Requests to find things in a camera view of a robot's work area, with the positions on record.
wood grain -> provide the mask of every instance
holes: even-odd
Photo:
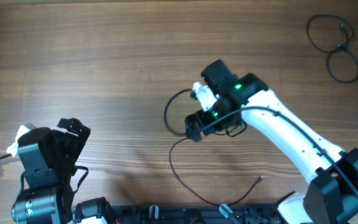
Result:
[[[257,74],[313,129],[347,151],[358,147],[358,83],[340,84],[325,70],[325,54],[309,43],[313,14],[337,14],[353,24],[358,56],[358,2],[186,1],[0,6],[0,155],[21,124],[55,127],[76,117],[92,129],[78,163],[90,168],[75,203],[105,196],[113,205],[203,205],[169,168],[178,140],[164,127],[168,99],[200,79],[221,58],[239,76]],[[341,38],[337,23],[317,21],[320,44]],[[333,70],[354,74],[336,55]],[[169,120],[178,131],[199,106],[176,100]],[[304,191],[295,166],[257,130],[237,138],[208,136],[173,153],[179,175],[207,199],[230,202],[255,181],[243,201],[274,202]],[[0,161],[0,223],[23,171],[18,158]],[[73,187],[79,175],[73,178]],[[356,216],[351,223],[358,223]]]
[[[53,4],[53,3],[96,3],[96,2],[150,2],[151,0],[0,0],[0,4]]]

green led light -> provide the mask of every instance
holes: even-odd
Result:
[[[237,89],[237,90],[241,89],[241,87],[242,87],[241,84],[236,84],[236,85],[234,86],[234,88]]]

wooden table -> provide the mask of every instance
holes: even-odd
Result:
[[[168,99],[223,59],[243,76],[253,72],[328,140],[358,147],[358,82],[335,82],[326,55],[312,47],[305,26],[314,14],[349,20],[358,56],[358,2],[186,1],[0,6],[0,155],[21,124],[54,128],[76,117],[91,128],[77,164],[90,169],[75,203],[105,196],[113,205],[205,205],[173,177],[170,146],[179,138],[163,123]],[[318,43],[336,43],[337,22],[313,26]],[[355,66],[335,55],[333,70],[349,78]],[[200,106],[179,97],[169,111],[178,131]],[[249,128],[234,139],[208,136],[173,153],[178,174],[208,200],[270,203],[307,185],[295,166]],[[18,158],[0,161],[0,223],[23,171]],[[82,173],[74,176],[73,188]],[[351,223],[358,223],[356,216]]]

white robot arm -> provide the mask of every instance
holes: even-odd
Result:
[[[233,124],[230,123],[229,116],[233,118],[234,115],[230,114],[242,108],[241,117],[237,119],[242,119],[269,138],[294,163],[306,182],[310,184],[308,193],[295,193],[278,205],[277,210],[289,224],[344,223],[358,212],[358,201],[354,200],[355,197],[349,192],[343,193],[343,189],[348,188],[342,177],[338,179],[331,177],[333,172],[342,172],[347,169],[347,165],[344,164],[358,160],[358,156],[355,156],[355,153],[358,154],[358,149],[350,152],[351,156],[346,156],[344,149],[329,142],[302,122],[277,98],[273,90],[253,74],[248,74],[239,80],[222,61],[218,60],[209,65],[201,76],[208,85],[203,86],[200,82],[193,85],[192,96],[200,102],[202,110],[186,118],[188,138],[199,141],[201,137],[195,134],[198,131],[204,131],[205,135],[208,135],[227,128]],[[277,116],[271,111],[282,114],[292,124],[283,119],[283,116]],[[218,125],[214,120],[222,118],[225,114],[227,116],[223,119],[224,124]],[[315,143],[301,133],[300,129]],[[341,168],[334,170],[333,166],[341,166]],[[356,186],[358,185],[358,180],[356,180],[358,171],[355,170],[358,168],[353,166],[352,169],[354,171],[347,172],[345,174],[347,177],[343,178],[350,179]],[[337,189],[330,192],[330,184]],[[336,205],[343,206],[342,213],[333,212],[335,209],[330,206]]]

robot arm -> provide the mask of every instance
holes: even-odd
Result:
[[[201,76],[207,85],[195,83],[192,96],[200,102],[202,110],[186,118],[188,138],[199,141],[200,131],[209,135],[241,119],[269,138],[296,165],[310,185],[307,193],[294,194],[278,206],[281,216],[289,224],[345,223],[358,212],[358,201],[347,184],[342,177],[332,175],[337,172],[333,168],[335,163],[358,191],[358,149],[347,154],[341,147],[314,132],[253,74],[238,79],[218,60],[209,65]],[[241,115],[225,116],[247,107],[268,110],[244,110]],[[284,115],[302,129],[331,161],[322,156],[321,151],[299,129],[271,111]]]

